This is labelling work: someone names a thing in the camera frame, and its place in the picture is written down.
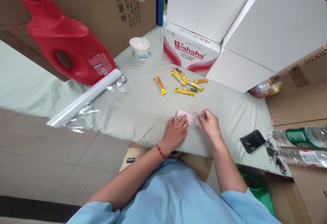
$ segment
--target yellow candy wrapper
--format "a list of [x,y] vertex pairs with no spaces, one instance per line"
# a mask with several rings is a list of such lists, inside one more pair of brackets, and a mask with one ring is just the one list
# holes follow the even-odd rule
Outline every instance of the yellow candy wrapper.
[[183,89],[179,89],[179,88],[176,88],[176,89],[175,89],[175,92],[176,92],[176,93],[182,93],[182,94],[186,94],[186,95],[192,95],[192,96],[195,96],[195,92],[193,92],[193,91],[188,91],[188,90],[183,90]]
[[200,90],[200,91],[203,91],[203,87],[202,87],[202,86],[200,86],[200,85],[198,85],[198,84],[196,84],[196,83],[193,83],[192,81],[187,81],[186,84],[188,84],[188,85],[190,85],[190,86],[192,86],[192,87],[194,87],[194,88],[197,88],[197,89]]
[[176,73],[178,73],[180,76],[182,76],[182,78],[186,78],[187,77],[187,75],[185,75],[185,73],[183,73],[177,67],[175,67],[174,69],[172,69],[172,71],[175,71]]
[[160,81],[160,78],[159,78],[159,75],[157,75],[155,78],[154,78],[154,81],[156,81],[157,85],[158,85],[158,88],[160,90],[160,94],[163,95],[165,93],[167,93],[167,91],[165,90],[164,86],[162,85],[161,81]]
[[175,71],[173,71],[170,75],[173,76],[182,86],[185,86],[186,82],[188,81],[188,79],[183,78],[181,75],[179,75]]
[[199,79],[199,80],[194,80],[194,83],[195,84],[198,84],[198,83],[207,83],[209,82],[209,79]]
[[183,90],[188,90],[188,91],[193,91],[193,92],[198,92],[199,91],[196,88],[189,88],[189,87],[183,87]]

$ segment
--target blue object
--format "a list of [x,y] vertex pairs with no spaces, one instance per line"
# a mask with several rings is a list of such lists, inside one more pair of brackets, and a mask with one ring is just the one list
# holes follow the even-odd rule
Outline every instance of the blue object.
[[157,0],[156,24],[162,27],[164,24],[164,5],[165,0]]
[[187,164],[163,161],[122,210],[111,203],[84,205],[67,224],[280,223],[250,190],[217,195]]

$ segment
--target white cardboard box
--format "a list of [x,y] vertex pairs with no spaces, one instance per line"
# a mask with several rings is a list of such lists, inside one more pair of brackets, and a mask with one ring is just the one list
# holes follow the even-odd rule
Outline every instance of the white cardboard box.
[[163,59],[205,75],[220,53],[220,44],[169,23],[163,41]]
[[167,19],[220,43],[246,0],[168,0]]
[[221,54],[205,77],[244,93],[274,74],[276,72],[221,48]]
[[275,72],[327,43],[327,1],[247,0],[223,47]]

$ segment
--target hand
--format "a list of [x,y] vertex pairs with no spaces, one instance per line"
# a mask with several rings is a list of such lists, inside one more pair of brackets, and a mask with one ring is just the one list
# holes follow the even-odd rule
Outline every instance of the hand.
[[201,111],[201,113],[204,113],[207,116],[207,120],[205,120],[200,114],[198,114],[197,117],[202,128],[210,137],[211,141],[222,139],[218,118],[212,112],[210,112],[209,109],[204,109]]
[[161,152],[166,156],[178,148],[187,135],[186,128],[188,126],[188,121],[186,115],[176,118],[174,123],[172,123],[173,120],[174,118],[168,120],[165,134],[163,135],[161,142],[158,143]]

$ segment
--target white cup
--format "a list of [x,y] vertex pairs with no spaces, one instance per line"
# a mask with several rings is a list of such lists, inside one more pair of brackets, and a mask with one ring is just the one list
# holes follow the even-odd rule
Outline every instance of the white cup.
[[147,39],[139,37],[131,38],[129,44],[132,46],[134,55],[137,59],[149,59],[150,42]]

